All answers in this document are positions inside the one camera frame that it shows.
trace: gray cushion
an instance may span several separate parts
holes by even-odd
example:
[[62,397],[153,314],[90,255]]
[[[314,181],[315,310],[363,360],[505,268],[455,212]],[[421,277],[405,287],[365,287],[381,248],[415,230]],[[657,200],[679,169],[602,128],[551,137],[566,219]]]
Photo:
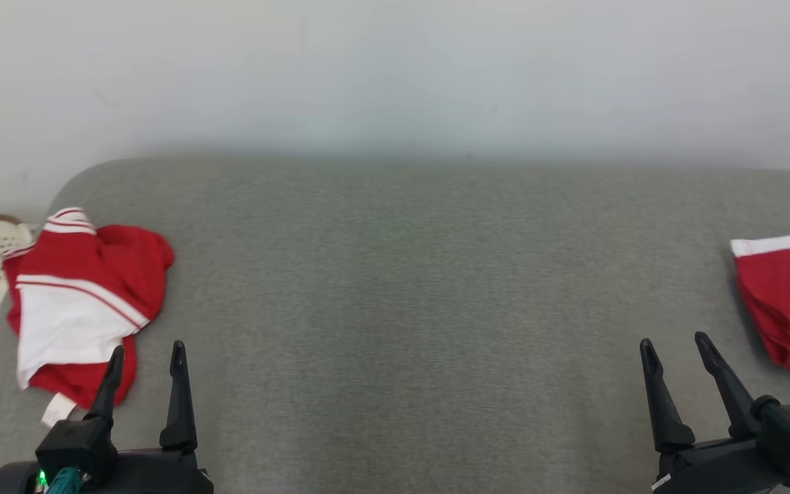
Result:
[[[51,209],[172,244],[112,437],[156,446],[181,338],[217,492],[646,491],[645,337],[698,440],[728,420],[694,331],[790,403],[728,250],[790,233],[790,172],[197,161],[101,165]],[[0,465],[50,400],[16,388],[7,306]]]

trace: white stripe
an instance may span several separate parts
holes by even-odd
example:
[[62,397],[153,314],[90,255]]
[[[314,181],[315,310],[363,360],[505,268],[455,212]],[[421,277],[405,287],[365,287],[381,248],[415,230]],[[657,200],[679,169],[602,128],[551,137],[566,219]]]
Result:
[[84,226],[84,225],[54,225],[52,223],[45,223],[45,227],[42,228],[44,231],[49,231],[52,233],[88,233],[91,235],[96,235],[97,231],[95,229]]
[[731,240],[730,249],[733,250],[733,255],[736,257],[786,250],[790,249],[790,235],[785,235],[784,237],[761,238],[758,240]]
[[[65,211],[69,211],[69,213],[63,215],[63,212]],[[84,209],[81,209],[81,207],[63,207],[63,209],[57,211],[53,215],[48,216],[48,218],[56,218],[59,215],[63,215],[64,218],[66,216],[81,215],[81,218],[79,219],[87,220],[87,215],[84,214]]]
[[101,285],[97,285],[92,281],[87,281],[87,279],[60,278],[59,276],[51,276],[49,274],[20,274],[16,278],[16,282],[20,283],[21,281],[27,283],[53,283],[56,285],[63,285],[64,287],[81,288],[86,292],[97,295],[97,297],[100,297],[100,299],[107,303],[112,304],[112,307],[123,312],[123,315],[129,317],[129,319],[135,322],[140,328],[148,324],[148,318],[135,309],[134,306],[131,306],[128,301],[123,300]]
[[35,243],[26,245],[26,247],[16,247],[15,249],[6,250],[2,253],[2,259],[10,259],[10,257],[22,256],[25,253],[31,251],[32,247],[35,247]]
[[[14,285],[14,287],[16,289],[18,289],[18,290],[23,290],[24,288],[32,288],[32,289],[35,289],[35,288],[50,288],[52,290],[63,290],[63,291],[71,292],[71,293],[74,293],[74,294],[75,293],[76,294],[81,294],[82,296],[85,296],[85,297],[96,298],[96,297],[93,297],[93,295],[90,295],[87,292],[79,290],[76,287],[71,287],[71,285],[69,287],[65,287],[65,285],[40,285],[40,284],[38,284],[38,282],[25,281],[24,283],[16,283]],[[101,303],[101,305],[103,305],[103,306],[106,306],[107,309],[109,309],[112,313],[118,314],[117,310],[112,309],[111,306],[106,305],[105,303],[103,303],[103,301],[97,300],[97,302]],[[139,329],[142,329],[145,325],[148,324],[148,319],[145,319],[144,322],[142,322],[142,321],[134,321],[134,319],[132,319],[132,317],[129,317],[126,314],[118,314],[118,317],[120,317],[123,321],[126,321],[126,322],[130,323],[130,326],[132,328],[134,328],[135,331],[138,331]]]
[[81,223],[93,226],[91,220],[88,219],[87,215],[84,213],[84,209],[80,209],[79,207],[65,207],[65,209],[61,209],[47,217],[48,220],[53,220],[54,222],[63,222],[63,223]]

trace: teal cable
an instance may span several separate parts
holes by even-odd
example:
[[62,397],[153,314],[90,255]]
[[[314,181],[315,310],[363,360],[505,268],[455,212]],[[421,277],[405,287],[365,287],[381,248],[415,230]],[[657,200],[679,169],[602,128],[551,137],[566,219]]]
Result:
[[78,491],[81,491],[81,484],[81,474],[78,470],[71,467],[60,469],[51,482],[47,494],[78,494]]

